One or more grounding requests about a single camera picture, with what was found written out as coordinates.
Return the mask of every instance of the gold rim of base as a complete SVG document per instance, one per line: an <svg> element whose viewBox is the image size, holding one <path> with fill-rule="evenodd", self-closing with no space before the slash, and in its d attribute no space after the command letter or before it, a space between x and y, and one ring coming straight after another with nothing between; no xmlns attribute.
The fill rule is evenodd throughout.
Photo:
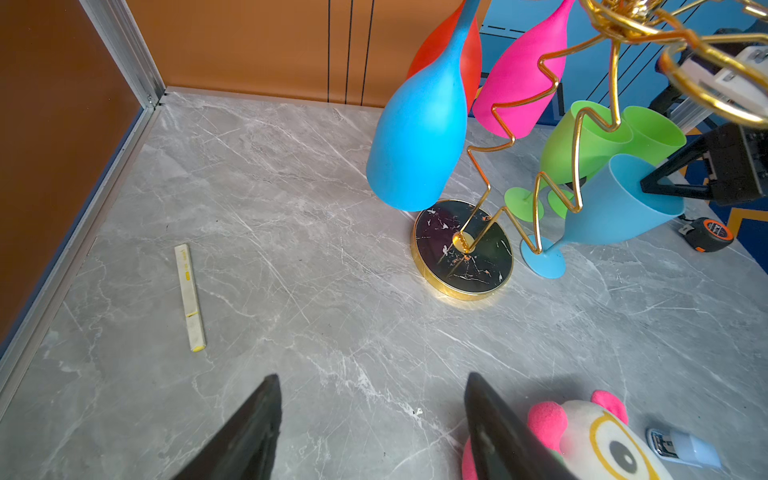
<svg viewBox="0 0 768 480"><path fill-rule="evenodd" d="M454 199L440 200L436 204L441 204L443 202L461 202L463 204L472 205L473 207L475 206L474 204L470 204L467 201L454 200ZM478 212L483 212L486 215L488 215L488 213L485 212L482 208L479 209ZM507 278L505 278L504 281L493 290L489 290L488 292L481 292L481 293L467 292L464 290L459 290L443 282L437 277L437 275L435 275L429 269L429 267L427 267L426 262L422 258L422 254L419 252L419 247L416 245L416 225L419 224L419 218L422 216L423 213L424 213L424 210L419 212L419 215L416 217L416 221L413 223L413 231L411 232L411 256L413 257L413 263L416 264L416 269L419 271L419 273L422 274L422 276L427 281L427 283L435 287L440 293L444 293L445 295L453 297L458 300L468 300L468 301L482 300L488 296L493 295L499 289L501 289L504 285L507 284L510 277L512 276L512 271L515 269L515 254L511 250L511 243L509 243L509 236L507 236L507 232L504 231L504 227L502 227L501 224L499 224L498 227L502 229L502 233L507 238L507 243L509 243L509 246L510 246L509 252L512 255L512 267L509 269L509 274L507 275Z"/></svg>

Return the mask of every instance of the stuffed animal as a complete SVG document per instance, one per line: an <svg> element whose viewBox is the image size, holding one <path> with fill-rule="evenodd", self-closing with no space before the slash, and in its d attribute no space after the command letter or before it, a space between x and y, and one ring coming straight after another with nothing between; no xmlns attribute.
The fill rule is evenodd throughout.
<svg viewBox="0 0 768 480"><path fill-rule="evenodd" d="M672 480L643 439L627 427L621 400L601 390L591 400L538 403L528 413L528 428L580 480ZM477 480L469 441L462 476Z"/></svg>

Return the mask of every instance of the gold metal wire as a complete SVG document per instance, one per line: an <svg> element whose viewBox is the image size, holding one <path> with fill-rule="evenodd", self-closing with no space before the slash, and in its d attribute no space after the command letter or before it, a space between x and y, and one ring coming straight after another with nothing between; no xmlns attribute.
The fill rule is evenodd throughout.
<svg viewBox="0 0 768 480"><path fill-rule="evenodd" d="M768 44L768 35L765 34L735 34L735 35L707 35L700 37L693 30L685 28L685 26L675 18L675 15L679 15L691 8L697 7L707 1L721 2L722 0L696 0L695 2L685 5L674 12L666 12L660 5L663 0L633 0L629 2L621 2L618 0L604 0L602 3L596 0L579 0L581 6L587 12L592 26L598 31L599 35L591 38L579 45L575 45L565 50L556 51L542 55L538 60L538 69L543 73L551 82L552 85L547 90L537 94L533 97L526 98L520 101L513 101L508 103L497 103L491 107L492 113L496 121L502 126L504 132L509 136L509 141L505 144L498 145L496 147L476 147L475 145L469 145L467 147L467 154L475 165L475 168L480 173L483 181L485 182L485 192L480 200L475 205L474 210L469 215L469 218L459 230L454 238L457 240L454 244L460 245L460 250L464 253L471 252L475 249L477 243L483 238L485 233L501 216L502 212L507 214L509 220L515 225L518 233L520 233L523 241L533 251L533 253L540 254L543 249L541 247L541 230L539 227L538 218L538 197L541 186L541 181L546 182L565 204L569 211L574 214L581 212L584 208L584 203L581 198L581 183L579 178L579 147L581 143L581 129L584 124L584 117L591 118L601 129L607 132L616 131L621 126L621 116L619 115L619 102L618 102L618 60L621 44L637 45L643 43L658 43L662 45L670 45L663 52L659 60L659 67L662 72L670 79L670 82L685 93L689 98L693 98L699 104L710 110L724 116L725 118L734 121L738 124L747 125L750 127L768 129L768 118L754 114L742 108L739 108L733 104L727 103L714 97L707 92L704 88L699 86L695 81L688 77L678 66L677 63L672 60L672 55L678 51L684 50L686 47L690 47L694 54L712 61L714 64L719 65L722 68L730 69L734 74L738 74L750 83L759 88L762 92L768 94L768 78L761 75L757 70L751 68L748 65L744 65L734 57L724 53L723 51L713 47L711 44L721 43L725 41L757 41ZM743 11L755 16L757 18L768 18L768 8L763 7L760 4L753 2L752 0L737 0L744 5ZM654 28L656 25L667 23L672 27L670 31L661 31ZM607 123L594 109L590 107L582 108L575 118L574 125L574 139L571 148L571 172L573 180L574 202L572 203L566 196L563 190L555 184L555 182L547 175L546 172L540 171L536 175L534 190L533 190L533 227L534 227L534 242L528 238L525 230L523 229L520 221L512 214L512 212L506 207L501 207L493 217L485 225L483 231L474 239L472 245L468 245L465 236L463 235L464 229L469 225L469 221L474 217L480 206L488 198L491 193L491 183L485 176L485 173L480 168L478 161L475 159L473 151L479 152L494 152L501 151L506 148L510 148L515 144L515 135L509 130L506 123L498 113L499 108L514 108L522 105L533 103L537 100L541 100L550 94L553 94L560 84L560 80L557 78L549 68L547 68L545 62L552 58L565 57L567 55L574 54L576 52L586 50L597 43L609 38L611 40L611 56L610 66L608 71L608 91L611 102L611 123Z"/></svg>

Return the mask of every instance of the light blue goblet base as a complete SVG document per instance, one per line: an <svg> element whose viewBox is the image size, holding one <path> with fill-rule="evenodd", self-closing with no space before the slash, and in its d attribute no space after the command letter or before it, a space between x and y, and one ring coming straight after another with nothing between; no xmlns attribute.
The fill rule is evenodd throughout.
<svg viewBox="0 0 768 480"><path fill-rule="evenodd" d="M536 238L533 235L528 235L531 242L535 242ZM554 243L549 239L541 238L541 248L545 251L536 255L528 248L528 244L525 240L520 240L520 252L523 255L523 260L528 268L534 271L539 276L544 278L560 278L565 275L565 258L560 253L560 249L549 250Z"/></svg>

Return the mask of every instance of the pink plush arm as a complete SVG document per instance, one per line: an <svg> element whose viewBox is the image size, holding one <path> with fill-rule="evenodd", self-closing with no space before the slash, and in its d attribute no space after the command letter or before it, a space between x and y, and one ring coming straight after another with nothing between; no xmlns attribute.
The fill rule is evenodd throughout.
<svg viewBox="0 0 768 480"><path fill-rule="evenodd" d="M616 418L624 422L625 425L629 425L627 407L624 406L624 403L613 393L604 390L595 390L592 394L592 403L597 403L599 406L613 413Z"/></svg>
<svg viewBox="0 0 768 480"><path fill-rule="evenodd" d="M528 428L545 447L560 452L560 438L568 427L568 415L555 402L537 403L528 412Z"/></svg>

